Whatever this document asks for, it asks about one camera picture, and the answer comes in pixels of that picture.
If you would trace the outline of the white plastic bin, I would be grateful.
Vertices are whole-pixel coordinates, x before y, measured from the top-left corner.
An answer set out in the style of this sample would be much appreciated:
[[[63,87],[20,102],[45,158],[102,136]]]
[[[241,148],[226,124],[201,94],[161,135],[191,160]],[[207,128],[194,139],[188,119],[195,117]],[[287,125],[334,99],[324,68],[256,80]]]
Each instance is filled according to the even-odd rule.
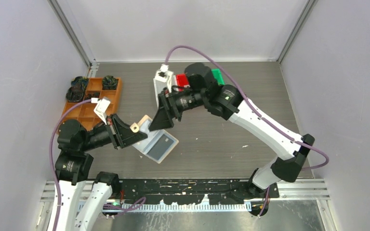
[[[172,85],[176,85],[176,81],[174,80],[174,76],[168,82],[163,82],[163,81],[153,78],[153,84],[154,84],[156,104],[158,107],[159,106],[158,94],[161,93],[164,88],[171,90]]]

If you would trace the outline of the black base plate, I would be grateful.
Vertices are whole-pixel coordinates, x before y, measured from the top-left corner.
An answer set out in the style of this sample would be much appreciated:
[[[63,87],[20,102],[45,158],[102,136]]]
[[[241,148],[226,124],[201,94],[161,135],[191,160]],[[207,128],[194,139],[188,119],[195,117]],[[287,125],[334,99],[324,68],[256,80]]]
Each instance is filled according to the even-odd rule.
[[[277,184],[254,195],[246,179],[124,179],[121,190],[112,194],[104,211],[129,208],[140,198],[135,212],[249,212],[265,215],[272,199],[280,197]]]

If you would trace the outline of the green plastic bin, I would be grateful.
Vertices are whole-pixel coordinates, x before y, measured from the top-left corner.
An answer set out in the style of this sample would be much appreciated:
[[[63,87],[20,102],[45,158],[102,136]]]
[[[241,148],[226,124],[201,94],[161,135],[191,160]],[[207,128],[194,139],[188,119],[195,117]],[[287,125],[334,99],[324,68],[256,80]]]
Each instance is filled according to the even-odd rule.
[[[212,69],[211,72],[212,72],[214,78],[216,79],[218,85],[224,85],[225,84],[220,69]]]

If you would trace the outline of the aluminium rail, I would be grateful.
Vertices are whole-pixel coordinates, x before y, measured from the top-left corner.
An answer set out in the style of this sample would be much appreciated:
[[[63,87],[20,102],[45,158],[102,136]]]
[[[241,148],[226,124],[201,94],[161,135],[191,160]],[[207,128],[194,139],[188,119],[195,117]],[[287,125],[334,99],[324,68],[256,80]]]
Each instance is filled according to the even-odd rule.
[[[280,197],[278,199],[270,200],[271,202],[328,200],[330,198],[324,180],[297,179],[294,183],[280,181],[276,184],[278,186]],[[105,212],[104,209],[103,213],[105,213],[106,215],[114,214],[110,212]]]

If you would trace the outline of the orange wooden compartment tray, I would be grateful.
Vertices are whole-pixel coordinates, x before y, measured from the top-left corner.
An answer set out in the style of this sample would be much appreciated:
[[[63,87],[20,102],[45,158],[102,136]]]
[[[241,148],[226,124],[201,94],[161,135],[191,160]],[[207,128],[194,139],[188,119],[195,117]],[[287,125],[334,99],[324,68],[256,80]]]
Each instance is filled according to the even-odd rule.
[[[102,90],[102,78],[101,77],[92,77],[88,78],[89,83],[85,93],[87,91],[99,91],[100,92],[100,99],[103,97],[107,97],[111,104],[106,110],[106,115],[111,115],[118,111],[121,92],[122,92],[122,81],[120,78],[118,79],[118,86],[116,90]],[[84,128],[87,130],[91,130],[102,122],[102,120],[94,113],[94,108],[96,106],[95,103],[83,103],[83,101],[79,103],[70,103],[66,100],[66,104],[64,106],[64,110],[62,113],[62,122],[65,122],[68,119],[75,119],[79,121]]]

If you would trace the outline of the red plastic bin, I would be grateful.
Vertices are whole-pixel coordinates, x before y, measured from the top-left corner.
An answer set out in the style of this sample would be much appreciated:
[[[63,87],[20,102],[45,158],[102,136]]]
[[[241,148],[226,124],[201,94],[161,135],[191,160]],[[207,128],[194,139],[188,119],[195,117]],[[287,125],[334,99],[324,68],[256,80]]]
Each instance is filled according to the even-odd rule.
[[[186,74],[177,74],[175,78],[178,91],[183,91],[185,88],[190,87]]]

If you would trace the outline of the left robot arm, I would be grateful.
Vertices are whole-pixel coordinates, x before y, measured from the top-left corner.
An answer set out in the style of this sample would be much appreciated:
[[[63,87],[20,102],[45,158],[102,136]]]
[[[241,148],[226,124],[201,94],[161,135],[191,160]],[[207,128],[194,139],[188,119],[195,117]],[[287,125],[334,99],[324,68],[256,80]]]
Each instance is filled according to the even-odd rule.
[[[80,197],[86,185],[93,157],[88,151],[112,144],[115,149],[132,146],[148,135],[137,124],[128,125],[116,114],[87,130],[78,120],[68,119],[58,129],[60,154],[54,163],[55,195],[48,229],[90,231],[106,201],[117,198],[122,186],[116,173],[97,174],[91,193],[81,210]]]

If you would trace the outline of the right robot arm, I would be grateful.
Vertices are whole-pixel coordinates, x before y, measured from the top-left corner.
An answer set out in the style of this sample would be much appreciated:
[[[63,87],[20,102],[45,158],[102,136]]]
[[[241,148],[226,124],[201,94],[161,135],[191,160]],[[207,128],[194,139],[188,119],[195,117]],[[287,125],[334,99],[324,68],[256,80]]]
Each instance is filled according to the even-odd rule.
[[[220,85],[212,70],[203,63],[186,67],[187,88],[173,85],[172,76],[166,64],[156,71],[154,79],[165,86],[158,94],[158,110],[148,127],[150,131],[172,128],[173,121],[180,121],[184,111],[204,106],[212,115],[244,128],[276,153],[275,160],[255,170],[250,177],[248,191],[251,196],[261,197],[270,185],[280,180],[295,182],[314,137],[301,136],[267,119],[237,87]]]

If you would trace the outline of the dark fabric bundle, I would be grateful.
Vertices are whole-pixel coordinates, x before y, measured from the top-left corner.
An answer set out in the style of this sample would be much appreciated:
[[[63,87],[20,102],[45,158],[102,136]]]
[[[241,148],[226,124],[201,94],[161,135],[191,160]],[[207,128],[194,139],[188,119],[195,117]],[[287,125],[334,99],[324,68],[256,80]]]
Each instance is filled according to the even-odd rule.
[[[91,98],[99,98],[100,92],[99,91],[87,91],[84,96],[84,100],[88,100]]]
[[[83,88],[70,87],[66,93],[66,100],[70,103],[79,103],[84,99],[85,91]]]
[[[80,87],[85,91],[87,89],[89,80],[87,77],[78,76],[71,81],[71,87]]]
[[[102,78],[102,90],[116,90],[118,86],[118,79],[114,76],[107,75]]]

